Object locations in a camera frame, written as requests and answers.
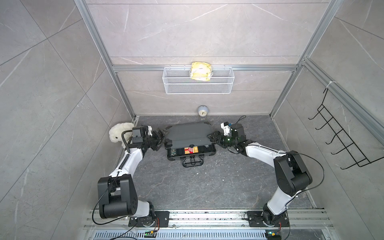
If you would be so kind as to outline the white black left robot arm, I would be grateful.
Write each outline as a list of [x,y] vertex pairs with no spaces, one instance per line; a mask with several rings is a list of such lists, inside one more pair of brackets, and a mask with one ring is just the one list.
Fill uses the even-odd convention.
[[138,199],[133,181],[134,173],[147,150],[158,151],[165,139],[165,132],[154,131],[150,126],[136,127],[133,123],[121,123],[109,130],[113,143],[122,143],[123,158],[107,177],[98,181],[99,215],[112,223],[124,217],[134,218],[145,227],[158,226],[154,206]]

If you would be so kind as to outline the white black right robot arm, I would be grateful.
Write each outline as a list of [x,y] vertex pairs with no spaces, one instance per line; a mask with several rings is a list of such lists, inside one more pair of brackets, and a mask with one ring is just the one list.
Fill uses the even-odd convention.
[[275,170],[278,188],[263,207],[263,223],[272,227],[279,223],[287,206],[303,192],[313,178],[300,154],[296,151],[279,151],[247,139],[241,124],[221,124],[222,131],[215,131],[207,138],[222,148],[233,148],[236,154],[262,161]]

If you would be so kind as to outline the grey aluminium poker case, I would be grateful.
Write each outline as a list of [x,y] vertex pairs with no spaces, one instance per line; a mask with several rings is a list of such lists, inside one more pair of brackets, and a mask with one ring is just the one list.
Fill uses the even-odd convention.
[[[169,161],[180,160],[183,167],[199,167],[204,164],[204,158],[216,154],[214,144],[208,135],[214,132],[209,123],[191,123],[166,127],[169,131],[165,139],[165,149]],[[197,146],[197,154],[185,155],[184,148]]]

